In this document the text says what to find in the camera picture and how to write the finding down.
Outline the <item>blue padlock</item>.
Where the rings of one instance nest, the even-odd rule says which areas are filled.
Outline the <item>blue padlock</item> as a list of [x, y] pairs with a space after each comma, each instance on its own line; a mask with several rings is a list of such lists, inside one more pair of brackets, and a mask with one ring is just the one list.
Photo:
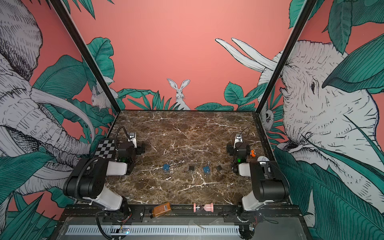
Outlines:
[[164, 164], [163, 165], [163, 171], [166, 172], [166, 173], [169, 173], [170, 172], [170, 165], [169, 164]]
[[205, 174], [209, 174], [211, 172], [209, 166], [203, 167], [203, 171], [204, 171]]

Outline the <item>orange brown box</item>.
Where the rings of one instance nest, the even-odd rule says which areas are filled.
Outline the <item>orange brown box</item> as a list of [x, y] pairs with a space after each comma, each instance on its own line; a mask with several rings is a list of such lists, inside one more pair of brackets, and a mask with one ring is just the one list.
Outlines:
[[158, 217], [163, 216], [166, 213], [169, 213], [171, 211], [172, 211], [171, 204], [169, 202], [167, 202], [167, 203], [164, 203], [164, 204], [161, 204], [161, 205], [154, 207], [150, 211], [150, 213], [151, 213], [150, 217], [151, 218], [158, 218]]

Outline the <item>pink hourglass spool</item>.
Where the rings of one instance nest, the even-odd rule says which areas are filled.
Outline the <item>pink hourglass spool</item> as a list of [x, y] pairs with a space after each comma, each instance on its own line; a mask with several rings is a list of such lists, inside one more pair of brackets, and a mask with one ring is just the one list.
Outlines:
[[194, 213], [201, 212], [201, 211], [213, 213], [214, 212], [214, 204], [213, 203], [210, 203], [210, 204], [196, 204], [196, 203], [194, 203], [193, 211], [194, 211]]

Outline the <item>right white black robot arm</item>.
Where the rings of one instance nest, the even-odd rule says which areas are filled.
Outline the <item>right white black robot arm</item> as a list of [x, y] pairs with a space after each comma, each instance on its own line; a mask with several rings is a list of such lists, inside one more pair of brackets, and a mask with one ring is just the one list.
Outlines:
[[277, 162], [270, 161], [265, 156], [247, 161], [251, 149], [241, 142], [227, 145], [227, 153], [233, 157], [233, 172], [251, 179], [252, 190], [242, 198], [245, 211], [257, 211], [266, 204], [278, 203], [289, 197], [289, 183]]

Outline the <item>yellow orange can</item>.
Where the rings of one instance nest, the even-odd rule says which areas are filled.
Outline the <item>yellow orange can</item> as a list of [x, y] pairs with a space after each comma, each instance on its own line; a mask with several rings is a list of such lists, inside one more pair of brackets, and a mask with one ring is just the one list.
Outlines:
[[269, 162], [270, 160], [265, 156], [259, 156], [257, 161], [258, 162]]

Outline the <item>black white checkerboard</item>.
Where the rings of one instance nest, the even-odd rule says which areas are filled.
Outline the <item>black white checkerboard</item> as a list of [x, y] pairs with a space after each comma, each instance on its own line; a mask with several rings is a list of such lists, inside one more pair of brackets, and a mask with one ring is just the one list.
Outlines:
[[115, 140], [102, 139], [99, 141], [94, 157], [114, 159], [116, 156]]

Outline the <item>orange toy car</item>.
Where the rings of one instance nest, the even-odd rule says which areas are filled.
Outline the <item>orange toy car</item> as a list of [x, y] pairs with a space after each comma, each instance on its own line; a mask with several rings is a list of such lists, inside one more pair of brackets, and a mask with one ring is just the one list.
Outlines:
[[250, 153], [251, 157], [255, 158], [256, 157], [256, 153], [255, 153], [255, 150], [251, 150], [251, 153]]

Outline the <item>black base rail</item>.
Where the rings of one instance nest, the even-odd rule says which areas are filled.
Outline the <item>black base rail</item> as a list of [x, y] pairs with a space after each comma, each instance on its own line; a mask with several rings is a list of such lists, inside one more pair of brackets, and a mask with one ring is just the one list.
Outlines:
[[[142, 223], [144, 218], [154, 218], [155, 205], [130, 205], [131, 217], [124, 220], [120, 213], [102, 214], [102, 222], [113, 224]], [[212, 211], [193, 205], [171, 205], [171, 210], [162, 215], [173, 218], [222, 218], [225, 223], [245, 224], [254, 221], [262, 222], [273, 218], [301, 218], [302, 213], [297, 206], [269, 204], [255, 211], [245, 211], [240, 205], [214, 205]]]

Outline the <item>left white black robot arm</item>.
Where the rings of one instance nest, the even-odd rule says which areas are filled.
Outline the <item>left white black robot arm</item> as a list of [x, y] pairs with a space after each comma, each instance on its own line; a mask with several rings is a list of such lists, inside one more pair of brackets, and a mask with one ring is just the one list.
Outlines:
[[106, 177], [130, 175], [137, 156], [145, 151], [145, 144], [138, 146], [134, 140], [118, 145], [113, 139], [100, 140], [94, 157], [81, 159], [67, 178], [64, 195], [105, 211], [120, 212], [124, 220], [130, 218], [132, 210], [127, 199], [106, 186]]

